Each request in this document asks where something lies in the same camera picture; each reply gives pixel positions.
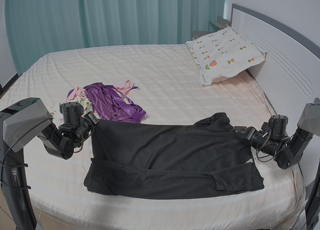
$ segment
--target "curtain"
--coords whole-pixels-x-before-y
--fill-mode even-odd
[[[179,44],[210,30],[225,0],[5,0],[19,75],[56,51],[120,44]]]

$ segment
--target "bed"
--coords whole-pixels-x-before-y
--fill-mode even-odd
[[[129,97],[146,110],[143,124],[193,124],[216,112],[226,112],[232,125],[260,129],[274,113],[257,81],[245,71],[202,86],[185,44],[49,53],[20,76],[0,100],[0,110],[26,97],[40,97],[50,108],[64,101],[68,91],[77,86],[126,80],[139,86]],[[25,147],[24,154],[33,206],[79,229],[290,229],[305,203],[298,165],[282,170],[274,161],[255,160],[265,188],[254,192],[146,200],[87,191],[83,180],[92,157],[90,139],[81,153],[66,161],[47,154],[38,138]]]

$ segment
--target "pillowcase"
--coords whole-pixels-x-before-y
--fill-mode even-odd
[[[236,76],[265,60],[265,52],[254,41],[226,27],[186,42],[200,71],[200,81],[210,85]]]

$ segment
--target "black baseboard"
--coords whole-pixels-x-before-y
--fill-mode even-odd
[[[4,86],[3,91],[6,92],[7,89],[18,79],[18,74],[15,74]]]

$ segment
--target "purple satin dress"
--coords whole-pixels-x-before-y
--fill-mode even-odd
[[[140,123],[146,115],[146,112],[139,105],[134,104],[132,100],[120,92],[129,102],[129,104],[125,103],[112,85],[90,84],[85,87],[84,93],[101,119]]]

